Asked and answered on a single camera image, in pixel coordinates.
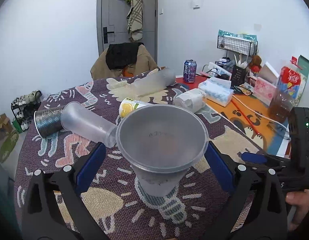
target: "pink box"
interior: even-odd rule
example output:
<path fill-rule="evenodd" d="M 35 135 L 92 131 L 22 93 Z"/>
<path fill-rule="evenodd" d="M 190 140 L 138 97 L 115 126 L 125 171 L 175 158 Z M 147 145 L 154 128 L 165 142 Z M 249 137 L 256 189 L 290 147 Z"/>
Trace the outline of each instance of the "pink box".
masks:
<path fill-rule="evenodd" d="M 260 99 L 269 106 L 276 88 L 277 87 L 275 85 L 272 85 L 267 80 L 257 77 L 256 85 L 254 87 L 254 94 L 256 98 Z"/>

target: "human hand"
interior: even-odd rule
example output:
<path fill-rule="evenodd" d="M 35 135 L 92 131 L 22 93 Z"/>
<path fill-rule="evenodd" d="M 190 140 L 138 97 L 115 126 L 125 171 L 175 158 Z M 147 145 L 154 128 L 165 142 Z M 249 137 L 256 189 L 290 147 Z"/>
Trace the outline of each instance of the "human hand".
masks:
<path fill-rule="evenodd" d="M 309 211 L 309 190 L 289 192 L 286 196 L 286 202 L 290 205 L 296 206 L 296 213 L 292 222 L 288 225 L 288 230 L 295 230 L 305 215 Z"/>

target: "door handle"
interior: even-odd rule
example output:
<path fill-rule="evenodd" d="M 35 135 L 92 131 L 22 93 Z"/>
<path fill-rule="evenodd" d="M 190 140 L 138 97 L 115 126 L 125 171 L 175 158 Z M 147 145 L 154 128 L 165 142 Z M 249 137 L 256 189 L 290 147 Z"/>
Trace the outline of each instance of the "door handle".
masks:
<path fill-rule="evenodd" d="M 104 44 L 108 43 L 108 33 L 114 33 L 114 32 L 108 32 L 108 28 L 103 27 L 103 42 L 104 42 Z"/>

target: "blue gripper pad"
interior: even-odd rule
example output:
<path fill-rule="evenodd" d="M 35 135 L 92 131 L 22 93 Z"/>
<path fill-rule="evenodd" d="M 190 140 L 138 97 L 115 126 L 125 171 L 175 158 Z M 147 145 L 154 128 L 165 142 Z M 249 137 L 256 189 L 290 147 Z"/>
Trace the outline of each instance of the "blue gripper pad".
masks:
<path fill-rule="evenodd" d="M 89 189 L 92 180 L 105 159 L 105 156 L 106 149 L 103 143 L 89 154 L 88 160 L 85 162 L 76 177 L 75 192 L 78 196 Z"/>
<path fill-rule="evenodd" d="M 244 160 L 245 162 L 258 163 L 258 164 L 264 164 L 267 162 L 267 159 L 263 155 L 248 152 L 244 152 L 241 155 L 241 159 Z"/>
<path fill-rule="evenodd" d="M 234 174 L 230 171 L 228 165 L 222 159 L 221 153 L 211 141 L 208 144 L 204 157 L 209 163 L 210 168 L 216 176 L 222 190 L 233 193 L 235 190 Z"/>

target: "clear plastic cup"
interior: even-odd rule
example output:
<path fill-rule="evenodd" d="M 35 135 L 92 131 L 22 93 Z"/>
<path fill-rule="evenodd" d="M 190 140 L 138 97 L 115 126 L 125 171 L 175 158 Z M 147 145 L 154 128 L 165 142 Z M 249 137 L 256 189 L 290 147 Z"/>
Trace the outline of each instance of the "clear plastic cup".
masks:
<path fill-rule="evenodd" d="M 86 109 L 79 102 L 73 101 L 64 107 L 61 124 L 64 129 L 93 142 L 102 142 L 108 148 L 112 148 L 116 143 L 117 126 Z"/>
<path fill-rule="evenodd" d="M 166 196 L 208 147 L 208 131 L 193 113 L 172 105 L 143 106 L 125 117 L 117 145 L 142 188 Z"/>
<path fill-rule="evenodd" d="M 176 74 L 168 67 L 138 79 L 131 84 L 136 96 L 149 95 L 176 82 Z"/>

